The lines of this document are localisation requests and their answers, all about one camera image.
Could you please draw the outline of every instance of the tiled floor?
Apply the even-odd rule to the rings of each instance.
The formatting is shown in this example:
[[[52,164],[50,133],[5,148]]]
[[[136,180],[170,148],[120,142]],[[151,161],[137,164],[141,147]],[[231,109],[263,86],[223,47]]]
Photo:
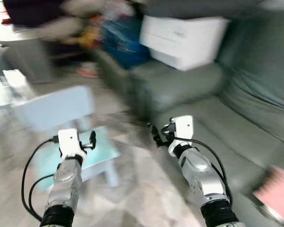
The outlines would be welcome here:
[[[100,79],[76,75],[72,68],[59,71],[54,83],[28,87],[20,84],[16,90],[23,99],[46,94],[72,85],[88,85],[96,99],[96,113],[91,116],[95,126],[105,125],[111,139],[121,153],[116,160],[120,186],[110,188],[103,175],[84,183],[87,189],[80,201],[73,226],[85,227],[185,227],[204,226],[197,221],[200,213],[188,208],[181,194],[187,188],[178,188],[170,175],[177,168],[167,167],[166,150],[156,149],[147,128],[136,121],[128,107]],[[45,135],[33,134],[15,118],[9,118],[0,132],[0,226],[38,226],[23,208],[20,199],[20,181],[24,163],[33,148]],[[33,167],[29,169],[26,189],[35,181]],[[33,204],[39,214],[44,211],[47,195],[36,192]]]

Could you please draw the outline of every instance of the pink object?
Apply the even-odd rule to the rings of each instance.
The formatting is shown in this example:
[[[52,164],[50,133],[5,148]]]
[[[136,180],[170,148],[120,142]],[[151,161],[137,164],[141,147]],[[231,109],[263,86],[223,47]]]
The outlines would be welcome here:
[[[254,192],[266,206],[277,212],[284,220],[284,170],[274,167],[271,177]]]

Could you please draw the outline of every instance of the light blue table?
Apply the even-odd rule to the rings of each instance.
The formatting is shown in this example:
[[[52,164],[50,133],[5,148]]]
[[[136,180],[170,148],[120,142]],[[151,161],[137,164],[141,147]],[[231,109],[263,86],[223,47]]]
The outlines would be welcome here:
[[[82,181],[86,181],[102,172],[105,173],[108,183],[112,187],[119,185],[118,175],[115,169],[115,158],[119,157],[118,150],[108,137],[104,126],[94,129],[96,132],[96,148],[94,150],[86,149],[87,158],[82,167]],[[80,141],[89,143],[91,131],[79,134]],[[37,178],[55,173],[57,166],[61,163],[59,144],[51,144],[38,150],[34,157]],[[53,178],[44,179],[39,183],[39,189],[45,190],[53,184]]]

